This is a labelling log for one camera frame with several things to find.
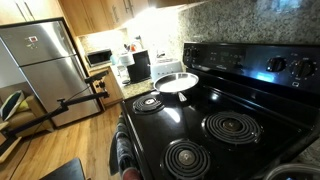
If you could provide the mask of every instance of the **electric stove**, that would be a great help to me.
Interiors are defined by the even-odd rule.
[[[122,110],[142,178],[259,179],[319,134],[318,46],[185,43],[199,83]]]

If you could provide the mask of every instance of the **frying pan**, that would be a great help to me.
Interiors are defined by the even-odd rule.
[[[198,81],[198,76],[191,73],[181,72],[163,76],[159,78],[153,86],[161,93],[178,94],[180,101],[184,102],[187,98],[181,93],[181,91],[194,87]]]

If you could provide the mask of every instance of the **stainless steel refrigerator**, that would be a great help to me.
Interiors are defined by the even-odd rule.
[[[59,107],[58,99],[68,99],[87,88],[63,19],[2,26],[0,37],[48,112]],[[92,93],[88,88],[74,98]],[[100,111],[97,100],[90,100],[70,106],[52,120],[61,126]]]

